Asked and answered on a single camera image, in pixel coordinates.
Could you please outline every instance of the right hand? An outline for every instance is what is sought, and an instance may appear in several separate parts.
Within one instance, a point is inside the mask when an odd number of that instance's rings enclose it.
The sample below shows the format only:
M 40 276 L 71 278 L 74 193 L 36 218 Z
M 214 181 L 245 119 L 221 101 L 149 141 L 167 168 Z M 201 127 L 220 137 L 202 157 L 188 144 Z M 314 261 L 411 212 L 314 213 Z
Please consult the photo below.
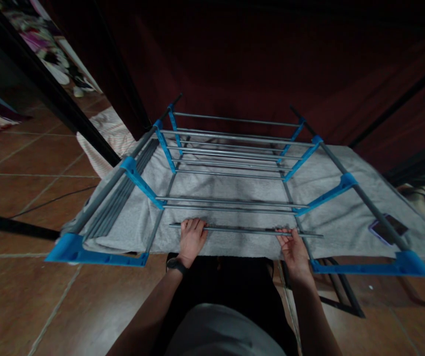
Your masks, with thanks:
M 290 272 L 292 282 L 308 282 L 313 280 L 313 275 L 308 264 L 308 251 L 296 228 L 276 229 L 287 235 L 278 235 L 277 239 L 282 248 L 283 257 Z

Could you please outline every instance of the wristwatch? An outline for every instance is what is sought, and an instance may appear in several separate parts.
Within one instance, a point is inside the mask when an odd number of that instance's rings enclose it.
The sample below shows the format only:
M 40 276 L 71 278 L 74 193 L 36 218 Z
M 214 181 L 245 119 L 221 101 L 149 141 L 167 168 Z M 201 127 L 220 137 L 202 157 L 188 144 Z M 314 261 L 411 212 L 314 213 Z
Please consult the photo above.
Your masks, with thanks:
M 170 269 L 177 269 L 178 271 L 180 271 L 183 275 L 186 274 L 186 272 L 188 272 L 188 269 L 184 266 L 184 264 L 181 263 L 180 260 L 174 258 L 171 259 L 167 262 L 167 268 Z

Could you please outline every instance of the purple phone case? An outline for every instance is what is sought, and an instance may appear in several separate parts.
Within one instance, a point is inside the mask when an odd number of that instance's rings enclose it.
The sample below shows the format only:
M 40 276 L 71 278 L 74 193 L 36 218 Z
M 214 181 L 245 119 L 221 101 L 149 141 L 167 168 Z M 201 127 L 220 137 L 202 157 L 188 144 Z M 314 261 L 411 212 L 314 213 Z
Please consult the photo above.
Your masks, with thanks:
M 384 245 L 386 246 L 392 246 L 391 244 L 389 244 L 387 241 L 384 240 L 384 238 L 382 238 L 377 232 L 375 232 L 373 230 L 373 227 L 376 226 L 379 223 L 378 220 L 374 221 L 372 224 L 369 225 L 369 231 L 371 232 L 372 235 L 374 235 L 375 237 L 377 237 Z

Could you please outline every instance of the blue plastic connector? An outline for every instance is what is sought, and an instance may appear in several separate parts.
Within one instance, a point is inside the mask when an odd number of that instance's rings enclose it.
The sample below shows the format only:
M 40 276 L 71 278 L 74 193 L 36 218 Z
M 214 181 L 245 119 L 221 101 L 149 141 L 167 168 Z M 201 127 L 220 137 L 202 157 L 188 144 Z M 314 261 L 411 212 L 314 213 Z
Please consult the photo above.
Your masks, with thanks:
M 295 132 L 293 133 L 292 138 L 290 138 L 290 141 L 291 141 L 291 142 L 294 142 L 294 141 L 297 139 L 297 137 L 298 137 L 298 135 L 300 134 L 301 130 L 303 130 L 303 126 L 304 126 L 305 121 L 306 121 L 306 120 L 305 120 L 305 118 L 300 118 L 300 120 L 299 120 L 299 124 L 300 124 L 300 126 L 298 126 L 298 127 L 297 127 L 297 129 L 296 129 L 296 130 L 295 130 Z M 280 153 L 280 156 L 281 156 L 281 157 L 285 156 L 285 155 L 287 154 L 287 152 L 288 152 L 289 148 L 290 148 L 290 145 L 286 145 L 286 146 L 284 147 L 283 151 Z M 282 159 L 281 159 L 281 158 L 279 158 L 279 159 L 277 160 L 277 163 L 280 163 L 281 161 L 282 161 Z
M 155 204 L 159 209 L 163 210 L 163 205 L 166 201 L 156 199 L 157 195 L 150 186 L 143 180 L 137 170 L 137 162 L 132 157 L 127 157 L 120 165 L 120 168 L 125 169 L 125 174 L 129 177 L 136 186 Z
M 46 257 L 46 262 L 74 262 L 82 264 L 112 265 L 145 267 L 148 253 L 142 253 L 139 257 L 124 255 L 104 254 L 100 252 L 86 251 L 83 248 L 83 237 L 73 233 L 64 234 L 56 246 Z
M 168 111 L 168 116 L 170 117 L 171 126 L 173 127 L 173 131 L 178 131 L 178 126 L 176 125 L 176 118 L 174 117 L 174 114 L 173 114 L 174 105 L 173 104 L 168 105 L 168 109 L 170 109 Z M 180 142 L 179 135 L 175 135 L 175 137 L 176 137 L 176 144 L 178 145 L 178 147 L 183 147 L 183 145 Z
M 359 183 L 351 173 L 343 174 L 341 176 L 341 181 L 337 187 L 331 189 L 322 196 L 313 200 L 311 203 L 308 204 L 309 208 L 293 209 L 293 212 L 296 213 L 297 217 L 306 214 L 309 211 L 319 207 L 321 204 L 324 204 L 327 201 L 336 198 L 338 195 L 343 194 L 345 191 L 351 189 L 353 185 L 358 184 Z
M 168 164 L 170 166 L 171 171 L 173 174 L 176 174 L 176 168 L 174 167 L 174 163 L 172 161 L 171 152 L 168 149 L 167 140 L 165 139 L 165 135 L 163 135 L 160 130 L 163 128 L 163 123 L 161 120 L 157 120 L 153 126 L 157 128 L 157 137 L 158 141 L 160 141 L 160 144 L 162 145 L 163 152 L 165 153 L 165 156 L 167 157 Z
M 318 149 L 318 147 L 320 146 L 320 142 L 323 142 L 323 139 L 319 135 L 315 135 L 315 137 L 313 137 L 311 142 L 314 143 L 315 145 L 307 149 L 306 152 L 301 157 L 301 160 L 296 162 L 294 166 L 292 167 L 292 170 L 289 171 L 285 177 L 283 177 L 283 181 L 285 183 L 290 180 L 290 178 L 295 174 L 295 172 L 298 171 L 298 168 L 300 168 L 303 165 L 303 163 L 305 163 L 306 160 L 311 157 L 313 152 L 315 152 Z
M 413 251 L 395 253 L 395 261 L 388 265 L 337 265 L 323 266 L 311 260 L 314 273 L 324 274 L 377 274 L 393 276 L 425 277 L 425 263 Z

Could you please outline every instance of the left hand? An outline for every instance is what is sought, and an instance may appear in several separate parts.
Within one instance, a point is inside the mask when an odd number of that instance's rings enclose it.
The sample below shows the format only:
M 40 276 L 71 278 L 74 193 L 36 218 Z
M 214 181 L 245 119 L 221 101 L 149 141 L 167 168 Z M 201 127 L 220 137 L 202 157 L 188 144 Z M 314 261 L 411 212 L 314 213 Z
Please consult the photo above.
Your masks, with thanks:
M 190 268 L 194 259 L 203 248 L 208 231 L 203 230 L 206 222 L 199 219 L 188 219 L 181 223 L 181 239 L 178 259 L 186 268 Z

